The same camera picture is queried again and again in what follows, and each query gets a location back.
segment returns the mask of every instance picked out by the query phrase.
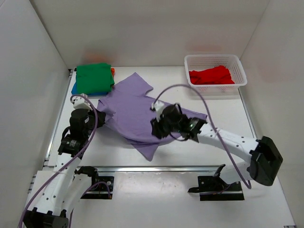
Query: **folded green towel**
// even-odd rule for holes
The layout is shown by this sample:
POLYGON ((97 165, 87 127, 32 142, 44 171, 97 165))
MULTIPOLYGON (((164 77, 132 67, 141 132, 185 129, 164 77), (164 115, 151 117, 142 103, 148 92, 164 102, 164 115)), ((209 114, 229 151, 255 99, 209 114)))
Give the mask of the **folded green towel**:
POLYGON ((114 85, 111 65, 97 63, 77 66, 76 81, 80 94, 110 92, 114 85))

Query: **white wall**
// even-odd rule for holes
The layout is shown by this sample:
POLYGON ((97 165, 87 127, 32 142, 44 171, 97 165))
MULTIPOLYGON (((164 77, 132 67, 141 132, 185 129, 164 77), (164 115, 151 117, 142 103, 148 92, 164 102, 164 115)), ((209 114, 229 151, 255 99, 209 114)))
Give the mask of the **white wall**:
POLYGON ((269 0, 31 0, 69 68, 182 66, 191 53, 241 56, 269 0))
POLYGON ((68 70, 29 0, 0 0, 0 227, 17 227, 68 70))
POLYGON ((241 61, 255 129, 282 153, 279 178, 296 224, 304 227, 304 1, 271 0, 241 61))

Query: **white basket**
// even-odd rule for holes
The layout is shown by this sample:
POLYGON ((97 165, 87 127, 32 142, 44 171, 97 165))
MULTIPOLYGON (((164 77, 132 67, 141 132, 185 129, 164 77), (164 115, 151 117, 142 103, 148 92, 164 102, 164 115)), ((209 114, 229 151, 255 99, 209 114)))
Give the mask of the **white basket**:
POLYGON ((245 71, 241 62, 235 55, 188 55, 185 57, 186 76, 190 86, 206 93, 225 93, 235 91, 240 86, 247 84, 245 71), (225 66, 229 69, 231 78, 235 84, 224 85, 194 85, 190 81, 189 71, 202 71, 217 66, 225 66))

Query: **white table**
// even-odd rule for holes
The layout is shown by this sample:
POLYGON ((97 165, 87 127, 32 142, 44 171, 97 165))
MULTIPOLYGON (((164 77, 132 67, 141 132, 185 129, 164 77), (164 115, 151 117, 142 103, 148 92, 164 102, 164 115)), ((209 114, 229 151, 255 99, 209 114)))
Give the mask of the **white table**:
MULTIPOLYGON (((36 192, 51 171, 39 171, 36 192)), ((243 187, 244 201, 200 201, 193 172, 116 172, 112 200, 81 199, 72 228, 283 228, 294 225, 278 180, 243 187)))
MULTIPOLYGON (((154 89, 148 93, 151 97, 156 97, 166 87, 187 83, 185 69, 181 66, 165 67, 116 67, 114 80, 116 83, 137 72, 154 89)), ((62 115, 59 119, 56 134, 50 150, 48 166, 54 166, 57 159, 57 150, 60 146, 61 134, 69 125, 69 118, 73 111, 70 103, 71 90, 76 81, 76 73, 72 75, 66 96, 62 115)), ((239 94, 221 96, 220 99, 208 99, 208 105, 216 126, 227 131, 251 136, 252 132, 248 123, 248 118, 243 107, 239 94)), ((206 113, 201 100, 189 89, 178 87, 167 91, 162 100, 170 103, 178 102, 183 108, 206 113)), ((95 106, 98 97, 90 99, 95 106)), ((81 165, 87 166, 192 166, 192 165, 220 165, 229 163, 227 154, 215 147, 198 144, 196 142, 172 142, 160 146, 152 162, 147 161, 136 149, 117 133, 106 127, 98 129, 94 139, 85 152, 81 165)))
MULTIPOLYGON (((116 67, 116 83, 137 72, 154 87, 148 95, 156 97, 164 88, 186 83, 184 67, 116 67)), ((73 107, 69 102, 75 82, 74 73, 50 150, 48 166, 37 173, 32 194, 52 174, 62 131, 68 126, 73 107)), ((179 102, 182 107, 205 113, 202 102, 185 88, 174 88, 162 97, 179 102)), ((91 98, 97 105, 98 98, 91 98)), ((233 99, 208 99, 217 126, 239 135, 252 137, 252 132, 239 94, 233 99)), ((188 194, 197 186, 199 172, 151 171, 158 166, 212 166, 230 163, 226 153, 195 142, 172 142, 160 146, 152 162, 119 135, 101 128, 85 152, 81 165, 114 167, 112 200, 80 200, 73 215, 73 228, 283 228, 294 225, 278 179, 272 187, 253 182, 252 190, 243 185, 244 201, 199 201, 198 194, 188 194), (151 172, 118 172, 117 166, 143 166, 151 172)))

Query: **purple shirt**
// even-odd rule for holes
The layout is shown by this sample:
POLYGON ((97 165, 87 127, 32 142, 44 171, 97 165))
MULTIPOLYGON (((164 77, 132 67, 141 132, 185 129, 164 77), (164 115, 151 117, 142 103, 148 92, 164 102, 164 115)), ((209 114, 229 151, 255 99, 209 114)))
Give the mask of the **purple shirt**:
MULTIPOLYGON (((156 117, 156 113, 150 110, 155 99, 146 96, 151 90, 153 87, 134 73, 117 83, 106 97, 100 98, 97 106, 99 111, 106 113, 105 125, 123 136, 149 161, 152 161, 160 143, 170 143, 174 140, 170 136, 158 139, 151 134, 150 120, 156 117)), ((182 109, 182 112, 189 118, 205 120, 207 117, 187 109, 182 109)), ((180 136, 178 133, 172 135, 176 138, 180 136)))

